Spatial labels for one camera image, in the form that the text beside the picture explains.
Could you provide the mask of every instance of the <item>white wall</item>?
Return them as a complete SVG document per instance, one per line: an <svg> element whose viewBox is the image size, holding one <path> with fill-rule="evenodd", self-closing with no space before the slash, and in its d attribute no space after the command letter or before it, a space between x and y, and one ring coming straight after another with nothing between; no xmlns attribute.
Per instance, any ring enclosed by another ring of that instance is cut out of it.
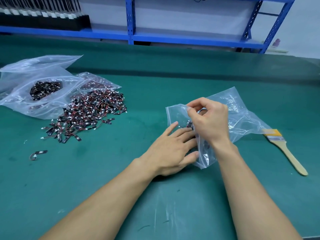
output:
<svg viewBox="0 0 320 240"><path fill-rule="evenodd" d="M125 0L80 0L92 23L126 26ZM243 0L135 0L136 26L241 35L254 2ZM264 2L261 12L279 14L283 4ZM288 55L320 58L320 0L296 0L275 39ZM263 41L276 17L259 14L252 28Z"/></svg>

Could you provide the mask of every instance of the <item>green table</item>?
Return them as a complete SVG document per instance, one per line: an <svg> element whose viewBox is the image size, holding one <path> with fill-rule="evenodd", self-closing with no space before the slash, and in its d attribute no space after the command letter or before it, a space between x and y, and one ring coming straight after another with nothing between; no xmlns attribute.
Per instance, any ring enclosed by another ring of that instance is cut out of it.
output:
<svg viewBox="0 0 320 240"><path fill-rule="evenodd" d="M66 144L41 140L43 121L0 107L0 239L36 239L144 153L167 126L165 107L232 86L288 141L300 176L262 135L236 142L303 236L320 235L319 66L290 56L0 36L0 66L46 54L84 55L70 71L122 86L128 113ZM48 150L30 161L29 155ZM236 239L218 164L154 180L117 239Z"/></svg>

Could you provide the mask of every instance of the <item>person's left hand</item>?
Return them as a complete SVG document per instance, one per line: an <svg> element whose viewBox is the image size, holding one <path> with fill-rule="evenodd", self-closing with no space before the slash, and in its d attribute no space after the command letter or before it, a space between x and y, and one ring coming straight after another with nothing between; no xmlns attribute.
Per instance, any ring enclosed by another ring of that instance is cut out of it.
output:
<svg viewBox="0 0 320 240"><path fill-rule="evenodd" d="M198 158L198 151L186 156L186 153L197 145L193 138L194 131L191 128L181 128L170 134L177 125L178 122L171 124L139 158L153 171L154 176L177 173Z"/></svg>

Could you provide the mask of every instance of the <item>blue metal shelf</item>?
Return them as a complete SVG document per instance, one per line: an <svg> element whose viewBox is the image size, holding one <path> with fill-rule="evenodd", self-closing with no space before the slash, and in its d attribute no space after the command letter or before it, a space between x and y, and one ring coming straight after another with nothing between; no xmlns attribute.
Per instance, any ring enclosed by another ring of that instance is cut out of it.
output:
<svg viewBox="0 0 320 240"><path fill-rule="evenodd" d="M242 35L136 28L134 0L125 0L126 15L127 15L126 27L114 26L114 25L92 24L92 29L83 29L81 31L64 31L64 30L0 26L0 32L14 33L14 34L45 35L45 36L67 36L67 37L79 37L79 38L127 40L128 44L130 45L133 45L134 41L148 41L148 42L159 42L159 43L236 47L237 51L241 51L242 48L250 48L250 51L252 52L254 52L254 49L257 49L259 53L265 53L295 0L250 0L250 1L256 1L256 4L254 6L251 17ZM260 43L252 40L251 28L254 23L254 20L259 14L259 10L263 1L280 2L280 3L284 3L284 6L280 14L261 13L263 15L277 16L277 20L275 21L265 42Z"/></svg>

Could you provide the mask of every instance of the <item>wooden brush handle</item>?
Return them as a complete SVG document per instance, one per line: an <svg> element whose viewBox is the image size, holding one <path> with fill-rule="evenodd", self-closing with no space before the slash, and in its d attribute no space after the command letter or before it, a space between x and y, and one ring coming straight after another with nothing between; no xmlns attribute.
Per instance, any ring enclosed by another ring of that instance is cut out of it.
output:
<svg viewBox="0 0 320 240"><path fill-rule="evenodd" d="M274 145L276 145L278 148L280 148L283 153L287 156L289 161L292 163L294 168L303 176L307 176L308 172L306 169L300 164L300 162L292 155L292 153L287 148L287 142L286 141L272 141Z"/></svg>

